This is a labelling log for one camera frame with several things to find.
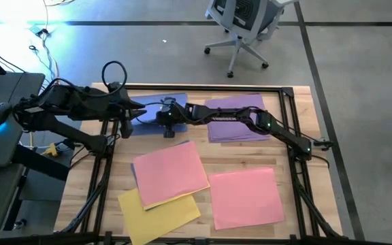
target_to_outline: pink paper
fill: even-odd
[[[284,220],[272,168],[212,174],[208,180],[216,230]]]
[[[194,142],[136,157],[134,168],[144,207],[209,187]]]

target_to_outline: yellow paper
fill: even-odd
[[[148,211],[143,209],[138,189],[119,195],[118,200],[133,245],[147,244],[201,216],[192,195]]]
[[[155,208],[155,207],[157,207],[157,206],[159,206],[159,205],[163,205],[164,203],[168,203],[169,201],[173,201],[173,200],[176,200],[176,199],[178,199],[178,198],[184,197],[184,196],[186,196],[186,195],[191,195],[191,194],[196,193],[196,192],[198,192],[198,191],[205,190],[206,188],[210,188],[210,184],[209,184],[209,183],[208,183],[208,186],[207,186],[207,187],[203,187],[202,189],[199,189],[199,190],[196,190],[196,191],[192,191],[192,192],[190,192],[190,193],[185,193],[185,194],[179,195],[179,196],[177,196],[177,197],[172,197],[172,198],[169,198],[169,199],[167,199],[167,200],[165,200],[165,201],[159,201],[159,202],[156,202],[156,203],[152,203],[152,204],[150,204],[150,205],[147,205],[146,207],[143,207],[143,209],[144,209],[144,210],[149,210],[149,209]]]

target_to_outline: chair base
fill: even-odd
[[[234,46],[232,59],[231,59],[231,62],[229,63],[228,72],[227,72],[228,78],[233,77],[232,69],[235,65],[235,60],[237,59],[238,51],[240,50],[240,48],[245,49],[245,51],[247,51],[251,55],[257,57],[260,61],[263,61],[263,64],[262,64],[263,69],[269,67],[269,63],[267,62],[267,60],[259,52],[257,52],[254,48],[250,47],[250,45],[247,44],[243,38],[239,38],[239,37],[236,37],[234,40],[227,40],[227,41],[222,41],[222,42],[216,42],[213,44],[207,44],[207,45],[205,45],[204,52],[206,54],[209,54],[211,51],[210,48],[225,47],[225,46]]]

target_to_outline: white office chair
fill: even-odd
[[[234,53],[228,68],[228,78],[234,76],[232,69],[240,48],[263,61],[262,68],[269,63],[250,45],[257,40],[270,39],[284,13],[284,6],[298,0],[211,0],[205,16],[213,18],[225,28],[225,32],[235,35],[233,40],[205,45],[209,54],[213,47],[234,46]]]

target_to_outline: wooden table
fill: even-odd
[[[94,87],[105,90],[104,85],[94,84]],[[312,101],[310,87],[294,86],[297,114],[301,131],[312,137],[320,138],[319,124]],[[243,92],[207,92],[207,91],[148,91],[129,90],[129,96],[153,95],[158,93],[187,93],[189,103],[204,104],[205,100],[246,94]],[[281,118],[279,96],[276,93],[261,93],[265,108],[277,119]],[[101,123],[86,121],[81,130],[90,134],[100,132]],[[293,198],[293,187],[287,159],[287,148],[284,143],[271,137],[270,140],[260,142],[234,142],[211,144],[208,142],[207,127],[191,126],[186,133],[176,133],[174,139],[165,139],[163,135],[131,136],[129,139],[118,140],[116,143],[105,209],[101,224],[101,233],[112,231],[113,235],[128,236],[123,222],[117,197],[125,191],[136,187],[131,173],[130,163],[142,154],[174,146],[184,140],[194,141],[197,145],[203,167],[207,174],[230,172],[255,167],[273,167],[276,173],[278,190],[282,200],[285,220],[276,224],[257,225],[235,229],[216,231],[211,208],[210,190],[195,193],[201,216],[192,222],[172,231],[165,238],[259,238],[259,239],[288,239],[290,234],[297,234],[297,216]],[[324,157],[323,152],[315,150],[313,154]],[[70,220],[78,213],[84,202],[93,168],[93,157],[88,157],[73,168],[66,181],[55,230],[66,227]],[[327,222],[338,233],[342,233],[338,210],[331,185],[329,170],[325,162],[319,159],[308,161],[314,202]],[[89,231],[93,230],[96,214],[93,208]],[[306,230],[311,234],[308,209],[304,208]]]

